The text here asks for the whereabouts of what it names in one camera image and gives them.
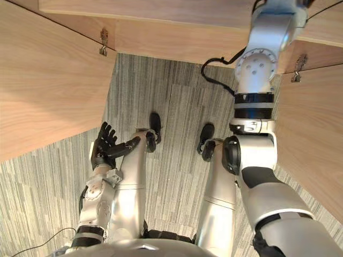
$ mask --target wooden cabinet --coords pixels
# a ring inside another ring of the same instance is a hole
[[[343,65],[282,76],[278,161],[343,223]]]
[[[0,1],[0,160],[101,125],[116,52]]]

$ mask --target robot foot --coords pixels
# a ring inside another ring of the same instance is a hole
[[[202,146],[205,144],[207,139],[212,138],[214,135],[214,125],[212,123],[206,123],[200,134],[199,144],[197,147],[198,154],[202,154]]]
[[[152,130],[155,131],[157,135],[156,144],[161,142],[161,118],[157,112],[152,112],[149,117],[149,125]]]

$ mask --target robot leg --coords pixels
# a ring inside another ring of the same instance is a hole
[[[235,176],[222,165],[222,140],[207,140],[203,159],[211,161],[195,244],[216,256],[231,256],[236,209]]]
[[[107,242],[140,238],[144,232],[146,154],[155,150],[156,137],[153,130],[132,137],[140,137],[140,142],[120,168],[123,179],[115,188]]]

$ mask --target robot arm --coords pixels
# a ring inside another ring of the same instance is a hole
[[[260,256],[341,256],[342,252],[299,195],[279,181],[271,79],[279,54],[304,28],[305,3],[268,0],[252,16],[235,76],[234,136],[223,144],[223,165],[235,174]]]

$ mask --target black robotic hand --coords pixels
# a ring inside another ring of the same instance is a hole
[[[114,136],[115,133],[116,131],[111,130],[111,126],[107,122],[102,123],[91,155],[93,169],[103,163],[111,166],[112,169],[116,167],[116,159],[108,156],[109,150],[116,145],[117,137]]]

